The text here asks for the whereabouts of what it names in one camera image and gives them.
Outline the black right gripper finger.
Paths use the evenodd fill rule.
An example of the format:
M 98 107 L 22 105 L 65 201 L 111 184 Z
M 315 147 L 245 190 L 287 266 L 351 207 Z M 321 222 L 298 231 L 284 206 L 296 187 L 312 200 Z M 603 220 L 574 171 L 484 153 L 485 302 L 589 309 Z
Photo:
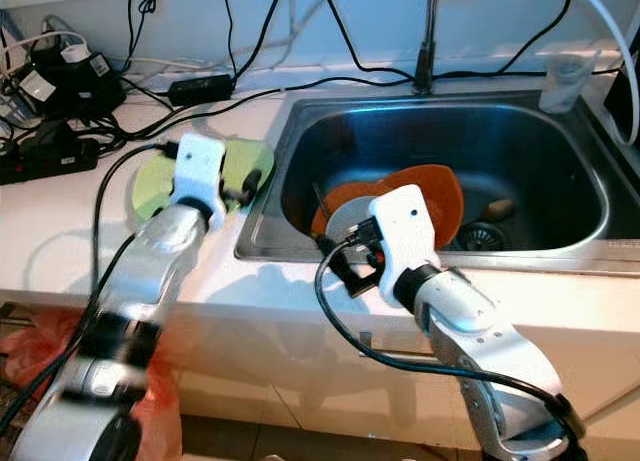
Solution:
M 340 245 L 340 241 L 334 241 L 328 234 L 315 234 L 315 243 L 324 255 L 326 266 L 330 270 L 349 269 L 349 261 L 344 255 L 344 247 Z

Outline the white bowl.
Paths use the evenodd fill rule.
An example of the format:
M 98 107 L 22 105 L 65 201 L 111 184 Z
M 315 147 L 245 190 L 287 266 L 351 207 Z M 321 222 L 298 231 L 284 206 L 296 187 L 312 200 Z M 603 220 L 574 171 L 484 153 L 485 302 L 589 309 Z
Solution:
M 376 196 L 358 196 L 340 205 L 325 224 L 325 236 L 334 241 L 353 240 L 358 245 L 372 245 L 383 240 L 378 219 L 371 211 L 376 199 Z

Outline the light green plate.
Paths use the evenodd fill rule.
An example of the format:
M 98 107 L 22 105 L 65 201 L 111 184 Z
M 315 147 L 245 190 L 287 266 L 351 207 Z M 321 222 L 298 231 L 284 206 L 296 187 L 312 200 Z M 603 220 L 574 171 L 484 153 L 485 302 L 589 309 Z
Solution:
M 238 136 L 224 138 L 223 142 L 227 149 L 221 168 L 224 186 L 239 188 L 242 179 L 253 168 L 261 169 L 260 188 L 264 186 L 274 168 L 274 153 L 270 147 L 262 140 Z M 151 156 L 131 177 L 125 205 L 131 211 L 127 224 L 134 231 L 168 202 L 174 169 L 174 160 L 164 155 Z

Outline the orange plate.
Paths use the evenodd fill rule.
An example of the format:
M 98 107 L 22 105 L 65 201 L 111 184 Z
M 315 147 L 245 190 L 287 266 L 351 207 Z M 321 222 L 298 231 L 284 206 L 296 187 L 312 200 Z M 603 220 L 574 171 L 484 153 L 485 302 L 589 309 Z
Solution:
M 456 174 L 447 165 L 422 164 L 380 178 L 387 191 L 406 185 L 421 188 L 435 231 L 435 249 L 444 249 L 456 237 L 465 214 L 465 195 Z
M 383 182 L 366 183 L 366 182 L 352 182 L 346 183 L 346 185 L 339 185 L 332 188 L 332 190 L 326 192 L 326 204 L 328 204 L 330 211 L 334 213 L 340 205 L 346 204 L 351 199 L 356 199 L 358 196 L 383 196 L 384 193 L 392 191 L 392 187 L 385 185 Z M 311 234 L 324 234 L 325 225 L 321 224 L 319 218 L 319 211 L 316 210 L 314 219 L 312 219 L 310 233 Z

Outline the black power adapter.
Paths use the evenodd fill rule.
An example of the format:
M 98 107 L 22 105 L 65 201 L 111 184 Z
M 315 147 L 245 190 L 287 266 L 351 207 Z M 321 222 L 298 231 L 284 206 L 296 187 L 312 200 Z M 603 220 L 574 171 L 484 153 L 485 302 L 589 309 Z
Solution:
M 228 100 L 234 89 L 236 81 L 230 74 L 212 74 L 174 81 L 170 83 L 166 96 L 175 106 L 193 106 Z

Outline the sink drain strainer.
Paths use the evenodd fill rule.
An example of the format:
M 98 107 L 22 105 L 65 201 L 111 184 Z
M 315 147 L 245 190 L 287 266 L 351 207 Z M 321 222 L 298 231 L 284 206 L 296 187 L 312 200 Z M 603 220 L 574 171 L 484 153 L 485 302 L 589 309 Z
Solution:
M 451 246 L 458 251 L 497 251 L 506 246 L 506 236 L 495 225 L 477 220 L 461 225 Z

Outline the small brown lump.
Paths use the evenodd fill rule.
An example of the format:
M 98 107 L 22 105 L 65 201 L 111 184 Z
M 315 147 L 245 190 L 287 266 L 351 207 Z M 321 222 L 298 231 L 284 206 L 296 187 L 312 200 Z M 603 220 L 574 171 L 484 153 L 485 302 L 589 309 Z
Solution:
M 498 199 L 489 202 L 481 210 L 479 219 L 481 222 L 500 223 L 512 217 L 516 211 L 516 202 L 513 199 Z

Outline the stainless steel sink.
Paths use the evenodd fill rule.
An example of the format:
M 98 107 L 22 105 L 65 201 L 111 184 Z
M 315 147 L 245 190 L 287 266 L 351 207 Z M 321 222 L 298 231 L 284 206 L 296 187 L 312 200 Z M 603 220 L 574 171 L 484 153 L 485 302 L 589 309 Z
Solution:
M 431 97 L 311 97 L 271 132 L 274 172 L 239 233 L 241 259 L 315 263 L 311 183 L 325 193 L 422 164 L 447 165 L 465 196 L 462 225 L 513 199 L 495 225 L 503 249 L 440 256 L 448 266 L 507 272 L 640 275 L 640 208 L 589 106 L 548 114 L 534 91 Z

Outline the metal faucet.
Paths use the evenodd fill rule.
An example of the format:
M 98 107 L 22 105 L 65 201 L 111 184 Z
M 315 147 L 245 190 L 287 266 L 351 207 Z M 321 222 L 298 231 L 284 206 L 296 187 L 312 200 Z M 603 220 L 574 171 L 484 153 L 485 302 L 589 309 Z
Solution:
M 412 90 L 415 95 L 433 94 L 436 57 L 435 30 L 438 10 L 439 0 L 426 0 L 424 36 L 422 36 L 415 72 L 413 72 Z

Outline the red plastic bag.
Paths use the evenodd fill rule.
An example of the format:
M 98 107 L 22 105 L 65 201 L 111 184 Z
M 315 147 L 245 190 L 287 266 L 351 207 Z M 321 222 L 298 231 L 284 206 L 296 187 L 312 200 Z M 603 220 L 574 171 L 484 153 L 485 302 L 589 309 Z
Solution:
M 47 307 L 29 316 L 24 328 L 3 325 L 0 355 L 4 382 L 26 387 L 64 350 L 82 311 L 77 307 Z M 142 441 L 136 461 L 180 461 L 183 455 L 178 383 L 172 362 L 172 343 L 163 334 L 148 366 L 145 397 L 131 414 L 140 420 Z

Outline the clear glass cup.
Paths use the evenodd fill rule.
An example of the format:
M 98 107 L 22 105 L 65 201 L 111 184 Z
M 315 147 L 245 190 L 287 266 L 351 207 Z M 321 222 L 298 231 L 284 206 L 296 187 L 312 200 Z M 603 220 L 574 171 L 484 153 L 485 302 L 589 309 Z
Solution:
M 559 54 L 550 57 L 538 101 L 541 112 L 550 114 L 570 112 L 581 94 L 582 87 L 593 74 L 599 55 L 599 51 L 596 51 L 593 57 L 581 57 L 575 54 Z

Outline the black appliance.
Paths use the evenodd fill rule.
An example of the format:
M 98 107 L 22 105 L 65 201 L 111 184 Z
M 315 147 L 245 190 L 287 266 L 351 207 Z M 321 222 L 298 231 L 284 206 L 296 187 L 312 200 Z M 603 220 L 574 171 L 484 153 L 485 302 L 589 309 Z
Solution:
M 621 165 L 623 178 L 635 193 L 637 208 L 640 208 L 640 135 L 636 135 L 635 141 L 626 144 L 631 136 L 631 123 L 634 121 L 636 109 L 630 97 L 630 78 L 625 73 L 625 68 L 620 68 L 612 81 L 611 87 L 605 95 L 603 108 L 608 114 L 609 121 L 613 122 L 614 131 L 617 132 L 616 147 L 613 147 L 613 158 Z

